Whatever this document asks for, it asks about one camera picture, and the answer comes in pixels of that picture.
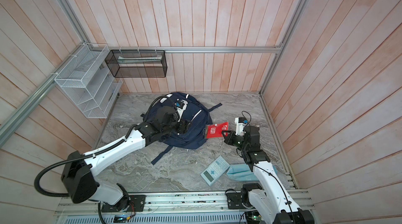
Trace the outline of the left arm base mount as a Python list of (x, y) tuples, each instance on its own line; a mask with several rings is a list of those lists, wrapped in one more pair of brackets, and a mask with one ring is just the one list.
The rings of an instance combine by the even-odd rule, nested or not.
[(104, 203), (101, 212), (142, 212), (146, 202), (146, 195), (125, 195), (115, 205)]

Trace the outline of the light blue pencil pouch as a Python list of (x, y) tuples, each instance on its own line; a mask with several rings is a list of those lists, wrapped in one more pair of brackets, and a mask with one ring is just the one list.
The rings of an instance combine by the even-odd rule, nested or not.
[(233, 164), (227, 171), (229, 179), (238, 182), (257, 182), (258, 178), (252, 173), (247, 164)]

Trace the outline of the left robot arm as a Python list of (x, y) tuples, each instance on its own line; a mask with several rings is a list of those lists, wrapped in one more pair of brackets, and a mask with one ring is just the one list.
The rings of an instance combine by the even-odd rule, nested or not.
[(75, 204), (98, 201), (119, 211), (126, 210), (130, 195), (120, 184), (112, 184), (97, 178), (112, 163), (140, 150), (172, 133), (186, 133), (191, 122), (183, 118), (186, 106), (163, 106), (152, 119), (133, 125), (120, 139), (85, 154), (71, 153), (64, 166), (62, 182), (68, 196)]

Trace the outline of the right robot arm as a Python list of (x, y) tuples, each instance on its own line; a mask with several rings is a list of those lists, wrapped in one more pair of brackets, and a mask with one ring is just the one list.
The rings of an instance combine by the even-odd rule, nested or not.
[(255, 208), (266, 224), (314, 224), (309, 210), (303, 210), (284, 188), (268, 155), (261, 149), (259, 128), (246, 125), (237, 133), (222, 131), (224, 142), (235, 146), (258, 183), (243, 185), (242, 204)]

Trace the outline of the red snack box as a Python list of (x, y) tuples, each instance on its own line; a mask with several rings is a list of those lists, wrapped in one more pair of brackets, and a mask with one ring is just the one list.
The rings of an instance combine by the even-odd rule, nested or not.
[(206, 138), (211, 139), (226, 136), (227, 134), (223, 133), (223, 131), (227, 131), (228, 128), (229, 122), (208, 125), (206, 128)]

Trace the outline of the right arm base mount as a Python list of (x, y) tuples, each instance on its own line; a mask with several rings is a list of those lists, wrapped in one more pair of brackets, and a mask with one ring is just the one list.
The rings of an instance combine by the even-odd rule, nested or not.
[(249, 193), (254, 189), (263, 189), (258, 183), (244, 184), (238, 192), (232, 188), (225, 191), (227, 205), (229, 209), (249, 209), (253, 208), (249, 201)]

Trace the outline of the navy blue student backpack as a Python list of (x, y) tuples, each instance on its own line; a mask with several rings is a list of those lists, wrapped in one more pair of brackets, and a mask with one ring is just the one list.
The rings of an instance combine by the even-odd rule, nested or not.
[(146, 145), (155, 141), (167, 144), (151, 164), (155, 165), (173, 147), (195, 150), (207, 140), (206, 128), (213, 124), (210, 113), (221, 103), (206, 108), (190, 94), (173, 92), (157, 97), (146, 113), (141, 114), (143, 123), (135, 127), (145, 130)]

